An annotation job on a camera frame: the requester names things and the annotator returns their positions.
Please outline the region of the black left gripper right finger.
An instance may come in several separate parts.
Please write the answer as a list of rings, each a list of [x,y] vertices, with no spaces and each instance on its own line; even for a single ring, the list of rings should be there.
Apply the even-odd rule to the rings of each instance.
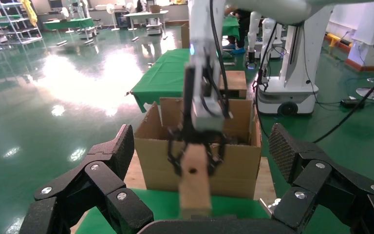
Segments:
[[[300,234],[318,206],[329,209],[353,234],[374,234],[374,180],[334,162],[316,144],[296,139],[279,123],[269,152],[289,190],[272,219]]]

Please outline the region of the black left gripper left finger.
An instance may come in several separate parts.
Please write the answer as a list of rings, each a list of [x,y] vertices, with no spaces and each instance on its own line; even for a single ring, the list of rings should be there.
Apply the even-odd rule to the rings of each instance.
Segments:
[[[118,234],[136,234],[153,222],[153,213],[125,182],[134,153],[133,129],[94,145],[75,168],[34,193],[20,228],[22,234],[68,234],[83,214],[97,208]]]

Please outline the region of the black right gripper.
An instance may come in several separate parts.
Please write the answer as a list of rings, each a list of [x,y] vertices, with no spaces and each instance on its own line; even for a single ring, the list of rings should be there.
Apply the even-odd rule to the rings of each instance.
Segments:
[[[207,145],[207,172],[213,176],[224,162],[225,146],[228,142],[223,133],[227,120],[227,98],[213,78],[213,68],[197,69],[187,66],[184,74],[182,123],[168,130],[167,159],[176,175],[182,175],[181,159],[187,144]],[[218,150],[212,152],[216,143]]]

